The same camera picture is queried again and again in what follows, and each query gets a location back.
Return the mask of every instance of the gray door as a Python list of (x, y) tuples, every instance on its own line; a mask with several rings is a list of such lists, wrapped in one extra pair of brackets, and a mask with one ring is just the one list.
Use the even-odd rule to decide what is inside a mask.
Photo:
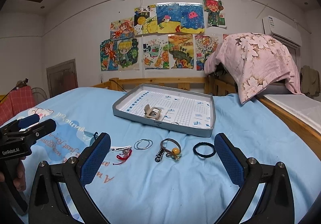
[(50, 97), (77, 88), (76, 60), (47, 68), (47, 79)]

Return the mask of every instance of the metal screw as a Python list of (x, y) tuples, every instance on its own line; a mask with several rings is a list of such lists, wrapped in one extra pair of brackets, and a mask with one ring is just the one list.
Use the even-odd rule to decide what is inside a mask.
[(255, 164), (256, 163), (256, 159), (255, 158), (248, 158), (248, 162), (251, 164)]
[(68, 159), (68, 162), (71, 163), (71, 164), (73, 164), (73, 163), (76, 162), (76, 160), (77, 160), (77, 157), (70, 157), (70, 158)]
[(41, 162), (39, 163), (39, 166), (40, 166), (40, 167), (43, 167), (45, 164), (46, 164), (46, 161), (41, 161)]
[(285, 165), (284, 165), (283, 162), (278, 162), (278, 166), (279, 166), (280, 168), (284, 168), (284, 167), (285, 167)]

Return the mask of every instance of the poster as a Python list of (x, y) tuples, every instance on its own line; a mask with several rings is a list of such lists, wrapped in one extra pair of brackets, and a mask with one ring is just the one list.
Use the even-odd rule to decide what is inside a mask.
[(110, 39), (123, 40), (134, 36), (134, 18), (126, 18), (110, 24)]
[(157, 27), (156, 5), (135, 8), (135, 35), (156, 33)]
[(205, 31), (202, 4), (179, 3), (179, 10), (181, 12), (181, 32), (199, 34)]
[(196, 70), (204, 70), (204, 63), (207, 57), (216, 50), (219, 44), (218, 37), (211, 36), (195, 36), (195, 50), (196, 50)]
[(167, 35), (149, 36), (143, 45), (143, 52), (146, 70), (170, 68)]
[(203, 6), (204, 11), (208, 12), (207, 23), (209, 26), (227, 27), (221, 0), (203, 0)]
[(181, 13), (179, 4), (161, 3), (156, 5), (158, 33), (170, 34), (180, 32)]
[(193, 35), (168, 35), (168, 49), (172, 68), (194, 68)]
[(110, 39), (105, 40), (100, 45), (101, 70), (102, 71), (117, 71), (117, 42)]
[(139, 70), (136, 38), (118, 41), (118, 70)]

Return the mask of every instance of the human hand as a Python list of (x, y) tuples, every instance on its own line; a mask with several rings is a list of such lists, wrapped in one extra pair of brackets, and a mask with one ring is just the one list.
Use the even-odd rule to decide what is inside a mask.
[[(25, 168), (22, 163), (26, 157), (19, 158), (19, 163), (17, 166), (17, 177), (13, 180), (13, 184), (16, 187), (17, 191), (24, 191), (26, 189), (26, 176)], [(0, 182), (4, 182), (4, 175), (0, 172)]]

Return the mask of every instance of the black braided bracelet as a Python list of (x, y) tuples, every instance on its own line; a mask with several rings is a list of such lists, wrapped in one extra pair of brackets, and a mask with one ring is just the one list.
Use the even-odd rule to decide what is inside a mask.
[[(196, 148), (197, 148), (197, 147), (204, 146), (204, 145), (211, 147), (211, 148), (213, 149), (213, 152), (212, 152), (211, 154), (205, 155), (205, 154), (200, 154), (200, 153), (198, 153), (198, 152), (196, 151)], [(200, 156), (200, 157), (202, 157), (202, 158), (210, 158), (210, 157), (212, 157), (212, 156), (215, 155), (216, 150), (215, 150), (214, 145), (213, 145), (212, 143), (199, 142), (199, 143), (197, 143), (197, 144), (193, 147), (193, 152), (194, 152), (196, 155), (198, 155), (198, 156)]]

